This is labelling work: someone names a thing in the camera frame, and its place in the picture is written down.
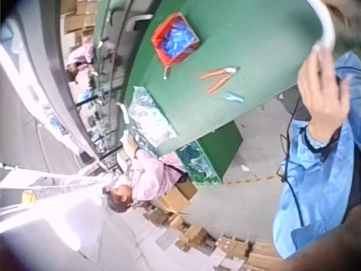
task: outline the yellow object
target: yellow object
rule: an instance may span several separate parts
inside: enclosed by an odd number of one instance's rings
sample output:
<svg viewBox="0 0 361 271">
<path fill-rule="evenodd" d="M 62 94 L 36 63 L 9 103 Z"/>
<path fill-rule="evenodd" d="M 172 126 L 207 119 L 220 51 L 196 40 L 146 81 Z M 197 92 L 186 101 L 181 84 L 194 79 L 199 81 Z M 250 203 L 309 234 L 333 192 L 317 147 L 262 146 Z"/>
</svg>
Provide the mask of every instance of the yellow object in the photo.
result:
<svg viewBox="0 0 361 271">
<path fill-rule="evenodd" d="M 28 208 L 33 207 L 36 202 L 36 195 L 33 190 L 25 190 L 21 197 L 21 202 Z"/>
</svg>

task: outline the wire cutter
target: wire cutter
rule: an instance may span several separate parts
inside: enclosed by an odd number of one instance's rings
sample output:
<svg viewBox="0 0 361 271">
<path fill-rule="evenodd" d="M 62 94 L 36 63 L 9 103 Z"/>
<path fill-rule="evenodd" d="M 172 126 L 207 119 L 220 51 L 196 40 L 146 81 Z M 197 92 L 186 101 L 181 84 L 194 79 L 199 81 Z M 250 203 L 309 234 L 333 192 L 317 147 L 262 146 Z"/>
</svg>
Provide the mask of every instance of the wire cutter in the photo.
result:
<svg viewBox="0 0 361 271">
<path fill-rule="evenodd" d="M 214 71 L 207 72 L 202 75 L 200 78 L 205 79 L 211 76 L 223 75 L 214 86 L 207 90 L 208 94 L 211 94 L 223 86 L 237 71 L 239 67 L 228 67 L 224 69 L 215 69 Z"/>
</svg>

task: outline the clear plastic bag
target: clear plastic bag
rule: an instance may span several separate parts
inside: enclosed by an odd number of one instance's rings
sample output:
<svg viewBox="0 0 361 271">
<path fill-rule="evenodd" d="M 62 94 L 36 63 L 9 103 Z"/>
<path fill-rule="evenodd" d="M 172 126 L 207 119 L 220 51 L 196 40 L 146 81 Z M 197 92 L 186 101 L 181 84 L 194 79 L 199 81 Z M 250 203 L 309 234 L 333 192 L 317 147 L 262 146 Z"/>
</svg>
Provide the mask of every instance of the clear plastic bag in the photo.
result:
<svg viewBox="0 0 361 271">
<path fill-rule="evenodd" d="M 155 148 L 177 137 L 148 90 L 142 86 L 134 87 L 128 114 L 135 121 L 137 131 Z"/>
</svg>

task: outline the hand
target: hand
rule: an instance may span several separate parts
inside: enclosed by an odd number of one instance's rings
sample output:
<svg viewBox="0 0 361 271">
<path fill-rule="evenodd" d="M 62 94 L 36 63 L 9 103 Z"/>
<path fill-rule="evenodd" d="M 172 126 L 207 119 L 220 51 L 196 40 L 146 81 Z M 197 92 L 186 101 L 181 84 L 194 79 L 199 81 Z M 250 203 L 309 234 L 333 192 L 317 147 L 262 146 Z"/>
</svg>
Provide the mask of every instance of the hand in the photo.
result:
<svg viewBox="0 0 361 271">
<path fill-rule="evenodd" d="M 337 86 L 333 56 L 327 49 L 313 49 L 298 73 L 298 89 L 311 120 L 310 136 L 328 142 L 350 111 L 350 78 Z"/>
<path fill-rule="evenodd" d="M 123 143 L 123 148 L 125 153 L 130 157 L 134 157 L 134 152 L 138 148 L 137 143 L 134 141 L 134 138 L 129 134 L 123 135 L 121 138 L 121 142 Z"/>
</svg>

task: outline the finger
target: finger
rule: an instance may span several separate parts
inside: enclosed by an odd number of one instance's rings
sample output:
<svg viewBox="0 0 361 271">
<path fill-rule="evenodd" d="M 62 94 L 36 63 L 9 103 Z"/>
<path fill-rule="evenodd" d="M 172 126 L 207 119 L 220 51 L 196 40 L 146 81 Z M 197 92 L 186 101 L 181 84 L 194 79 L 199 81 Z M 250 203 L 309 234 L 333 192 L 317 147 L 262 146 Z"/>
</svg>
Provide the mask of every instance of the finger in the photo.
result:
<svg viewBox="0 0 361 271">
<path fill-rule="evenodd" d="M 332 53 L 325 48 L 321 48 L 320 62 L 322 69 L 322 88 L 327 91 L 329 95 L 332 95 L 333 97 L 338 97 L 338 87 L 336 83 L 336 75 L 334 72 Z"/>
<path fill-rule="evenodd" d="M 341 90 L 340 104 L 345 116 L 347 116 L 350 111 L 350 84 L 351 84 L 351 76 L 347 76 L 347 78 L 345 78 L 340 85 L 340 90 Z"/>
<path fill-rule="evenodd" d="M 309 97 L 307 95 L 307 84 L 305 82 L 305 70 L 306 70 L 306 61 L 304 61 L 303 65 L 301 66 L 300 71 L 298 72 L 297 85 L 298 85 L 298 91 L 300 92 L 303 103 L 307 104 Z"/>
<path fill-rule="evenodd" d="M 318 75 L 318 55 L 319 50 L 313 49 L 307 59 L 307 85 L 314 98 L 321 96 L 320 77 Z"/>
</svg>

